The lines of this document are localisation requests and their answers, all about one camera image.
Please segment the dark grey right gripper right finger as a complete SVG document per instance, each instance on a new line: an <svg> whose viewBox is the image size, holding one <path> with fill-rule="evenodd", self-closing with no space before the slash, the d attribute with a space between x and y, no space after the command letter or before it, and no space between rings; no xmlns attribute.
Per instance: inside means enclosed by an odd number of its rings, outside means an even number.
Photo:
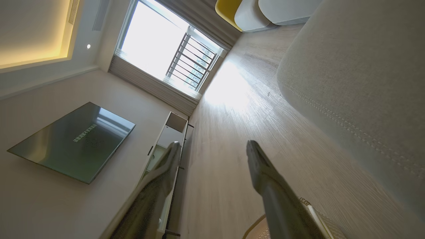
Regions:
<svg viewBox="0 0 425 239"><path fill-rule="evenodd" d="M247 142L246 154L253 187L263 200L271 239L325 239L256 141Z"/></svg>

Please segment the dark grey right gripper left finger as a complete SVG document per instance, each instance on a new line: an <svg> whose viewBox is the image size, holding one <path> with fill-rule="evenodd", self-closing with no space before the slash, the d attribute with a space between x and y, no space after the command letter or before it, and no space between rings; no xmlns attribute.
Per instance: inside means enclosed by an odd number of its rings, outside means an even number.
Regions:
<svg viewBox="0 0 425 239"><path fill-rule="evenodd" d="M112 219L100 239L155 239L179 168L181 144L172 142Z"/></svg>

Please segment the grey fabric sofa seat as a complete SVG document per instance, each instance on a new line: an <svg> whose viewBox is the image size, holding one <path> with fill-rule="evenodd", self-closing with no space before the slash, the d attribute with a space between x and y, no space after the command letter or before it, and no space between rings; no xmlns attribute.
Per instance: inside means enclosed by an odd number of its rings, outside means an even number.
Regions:
<svg viewBox="0 0 425 239"><path fill-rule="evenodd" d="M425 222L425 0L323 0L277 76L292 107Z"/></svg>

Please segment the large grey sofa section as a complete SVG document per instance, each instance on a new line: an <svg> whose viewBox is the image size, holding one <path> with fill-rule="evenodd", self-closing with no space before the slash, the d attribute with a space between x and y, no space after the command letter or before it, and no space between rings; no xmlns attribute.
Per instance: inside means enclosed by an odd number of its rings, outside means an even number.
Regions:
<svg viewBox="0 0 425 239"><path fill-rule="evenodd" d="M260 11L279 26L306 23L323 0L258 0Z"/></svg>

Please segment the cream perforated laundry basket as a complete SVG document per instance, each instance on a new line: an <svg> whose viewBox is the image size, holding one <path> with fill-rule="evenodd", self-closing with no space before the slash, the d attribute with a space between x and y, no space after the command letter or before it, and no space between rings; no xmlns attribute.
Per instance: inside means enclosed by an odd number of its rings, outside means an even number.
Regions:
<svg viewBox="0 0 425 239"><path fill-rule="evenodd" d="M299 197L299 200L326 239L347 239L339 226L336 225L330 218L316 210L306 199ZM271 239L265 214L258 218L246 230L242 239Z"/></svg>

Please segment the white low TV cabinet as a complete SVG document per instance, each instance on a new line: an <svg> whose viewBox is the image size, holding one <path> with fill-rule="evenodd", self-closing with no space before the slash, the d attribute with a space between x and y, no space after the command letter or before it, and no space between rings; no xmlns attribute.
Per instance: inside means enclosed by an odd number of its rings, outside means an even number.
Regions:
<svg viewBox="0 0 425 239"><path fill-rule="evenodd" d="M189 125L188 120L180 117L179 115L170 112L164 126L155 142L150 148L148 153L149 160L145 168L143 177L152 172L155 166L159 165L159 159L163 156L166 151L166 148L172 142L179 142L181 145L181 150L185 145L186 134L187 132L192 132L193 127ZM175 171L172 183L172 189L167 195L164 201L164 206L161 212L160 217L158 218L158 229L155 234L155 239L166 239L168 235L171 238L178 238L179 233L176 229L170 229L170 221L172 219L171 213L173 208L174 194L176 189L178 189L178 180L181 170L184 168L181 164L182 153L179 153L178 157L178 168Z"/></svg>

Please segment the grey pleated curtain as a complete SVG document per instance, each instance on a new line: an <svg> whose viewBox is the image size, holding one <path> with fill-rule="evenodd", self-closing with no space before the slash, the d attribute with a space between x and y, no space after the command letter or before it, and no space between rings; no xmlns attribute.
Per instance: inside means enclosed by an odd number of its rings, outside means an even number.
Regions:
<svg viewBox="0 0 425 239"><path fill-rule="evenodd" d="M218 46L230 50L241 32L215 11L217 0L156 0L162 6L190 23Z"/></svg>
<svg viewBox="0 0 425 239"><path fill-rule="evenodd" d="M176 80L169 77L158 79L116 54L112 57L108 71L187 116L193 114L202 98L202 94L179 85Z"/></svg>

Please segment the dark metal window railing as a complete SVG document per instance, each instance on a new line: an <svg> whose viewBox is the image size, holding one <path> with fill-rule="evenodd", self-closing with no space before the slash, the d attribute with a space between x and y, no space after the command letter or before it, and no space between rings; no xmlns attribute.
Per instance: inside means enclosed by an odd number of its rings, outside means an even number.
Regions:
<svg viewBox="0 0 425 239"><path fill-rule="evenodd" d="M189 33L185 33L166 72L188 88L199 91L214 68L219 55Z"/></svg>

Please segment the large bright window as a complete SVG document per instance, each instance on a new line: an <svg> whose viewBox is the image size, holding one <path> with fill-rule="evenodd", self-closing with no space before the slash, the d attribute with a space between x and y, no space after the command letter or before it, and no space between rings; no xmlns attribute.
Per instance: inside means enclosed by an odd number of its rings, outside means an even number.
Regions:
<svg viewBox="0 0 425 239"><path fill-rule="evenodd" d="M116 53L150 75L163 79L185 33L215 51L219 58L226 55L225 49L155 0L132 3Z"/></svg>

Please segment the slotted ceiling air vent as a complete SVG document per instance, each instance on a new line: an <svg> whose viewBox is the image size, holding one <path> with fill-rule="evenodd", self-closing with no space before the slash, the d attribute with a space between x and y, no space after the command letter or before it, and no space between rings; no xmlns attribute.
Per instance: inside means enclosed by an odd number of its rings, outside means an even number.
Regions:
<svg viewBox="0 0 425 239"><path fill-rule="evenodd" d="M74 25L80 0L70 0L68 23Z"/></svg>

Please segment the yellow round chair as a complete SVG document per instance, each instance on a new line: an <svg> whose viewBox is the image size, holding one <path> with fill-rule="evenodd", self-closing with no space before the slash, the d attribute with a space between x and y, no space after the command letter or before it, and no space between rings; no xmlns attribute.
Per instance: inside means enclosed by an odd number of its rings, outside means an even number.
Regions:
<svg viewBox="0 0 425 239"><path fill-rule="evenodd" d="M242 0L217 0L214 8L221 18L238 31L243 32L243 30L235 23L235 14L241 2Z"/></svg>

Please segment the flat black wall television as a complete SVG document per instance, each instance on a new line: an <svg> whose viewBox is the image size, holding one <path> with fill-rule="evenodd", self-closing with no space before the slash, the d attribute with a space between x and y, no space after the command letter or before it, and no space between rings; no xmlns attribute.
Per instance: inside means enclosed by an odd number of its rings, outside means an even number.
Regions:
<svg viewBox="0 0 425 239"><path fill-rule="evenodd" d="M88 102L9 148L8 152L90 184L135 126Z"/></svg>

